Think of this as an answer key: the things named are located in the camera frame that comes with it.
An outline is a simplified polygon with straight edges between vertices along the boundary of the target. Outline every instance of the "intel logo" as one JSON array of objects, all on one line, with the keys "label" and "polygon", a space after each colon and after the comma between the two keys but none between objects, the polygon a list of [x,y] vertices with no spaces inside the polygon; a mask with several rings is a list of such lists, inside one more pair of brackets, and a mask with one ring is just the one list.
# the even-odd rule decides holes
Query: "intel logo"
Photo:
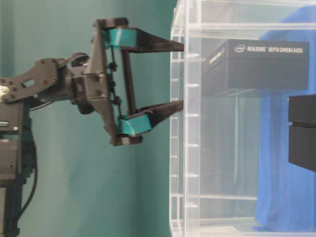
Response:
[{"label": "intel logo", "polygon": [[244,52],[245,50],[246,50],[246,46],[243,45],[243,44],[237,45],[237,46],[235,47],[235,51],[236,51],[237,53]]}]

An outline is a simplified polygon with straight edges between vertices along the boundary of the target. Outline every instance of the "black wire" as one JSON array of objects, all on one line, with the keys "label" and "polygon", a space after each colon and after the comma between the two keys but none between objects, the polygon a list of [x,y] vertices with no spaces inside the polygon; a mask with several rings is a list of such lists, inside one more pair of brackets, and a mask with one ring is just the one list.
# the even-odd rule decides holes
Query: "black wire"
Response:
[{"label": "black wire", "polygon": [[37,155],[35,144],[33,145],[33,154],[34,154],[34,183],[33,183],[33,187],[32,187],[31,193],[29,195],[29,198],[27,199],[27,201],[25,202],[25,204],[24,204],[23,208],[21,209],[20,213],[16,217],[16,221],[18,221],[21,218],[21,216],[23,215],[25,210],[30,205],[30,203],[31,203],[31,201],[32,201],[32,199],[34,197],[37,184],[38,184],[38,155]]}]

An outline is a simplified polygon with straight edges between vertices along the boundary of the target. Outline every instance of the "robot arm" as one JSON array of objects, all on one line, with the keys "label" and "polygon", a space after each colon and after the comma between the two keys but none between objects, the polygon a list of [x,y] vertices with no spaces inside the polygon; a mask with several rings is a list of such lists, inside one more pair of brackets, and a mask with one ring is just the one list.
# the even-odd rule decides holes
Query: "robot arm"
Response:
[{"label": "robot arm", "polygon": [[[110,143],[118,146],[141,143],[143,133],[183,109],[183,101],[137,109],[129,59],[130,53],[183,51],[181,43],[130,28],[126,18],[100,19],[93,26],[90,57],[76,53],[67,59],[45,58],[22,75],[0,78],[0,237],[19,234],[17,221],[36,187],[36,150],[29,111],[70,100],[84,115],[98,112],[110,135]],[[115,93],[115,48],[122,55],[126,115],[121,113],[121,99]],[[111,63],[107,61],[106,49],[111,50]],[[22,187],[33,169],[35,184],[22,207]]]}]

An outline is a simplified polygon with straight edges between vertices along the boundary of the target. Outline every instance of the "cable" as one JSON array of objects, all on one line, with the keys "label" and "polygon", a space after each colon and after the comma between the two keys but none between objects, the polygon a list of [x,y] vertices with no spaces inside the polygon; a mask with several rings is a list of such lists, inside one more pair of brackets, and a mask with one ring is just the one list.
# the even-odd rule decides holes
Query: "cable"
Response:
[{"label": "cable", "polygon": [[32,199],[34,197],[37,184],[38,184],[38,155],[37,155],[35,144],[33,145],[33,153],[34,153],[34,183],[33,183],[33,187],[32,187],[31,193],[29,195],[29,198],[27,199],[27,201],[25,202],[25,204],[24,204],[23,208],[21,209],[20,213],[16,217],[16,221],[18,221],[21,218],[21,216],[23,215],[25,210],[30,205],[30,203],[31,203],[31,201],[32,201]]},{"label": "cable", "polygon": [[36,107],[34,107],[34,108],[31,108],[30,111],[34,111],[34,110],[38,110],[38,109],[44,108],[44,107],[46,107],[47,105],[50,105],[50,104],[52,104],[52,103],[53,103],[53,102],[46,102],[46,103],[44,103],[44,104],[41,104],[41,105],[36,106]]}]

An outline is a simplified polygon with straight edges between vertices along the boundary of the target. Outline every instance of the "screw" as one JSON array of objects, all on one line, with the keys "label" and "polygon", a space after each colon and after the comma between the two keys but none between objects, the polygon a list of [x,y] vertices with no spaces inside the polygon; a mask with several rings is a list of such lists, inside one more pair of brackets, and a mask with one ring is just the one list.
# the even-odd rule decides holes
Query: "screw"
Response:
[{"label": "screw", "polygon": [[101,91],[101,90],[96,90],[95,93],[96,93],[98,96],[102,95],[102,91]]}]

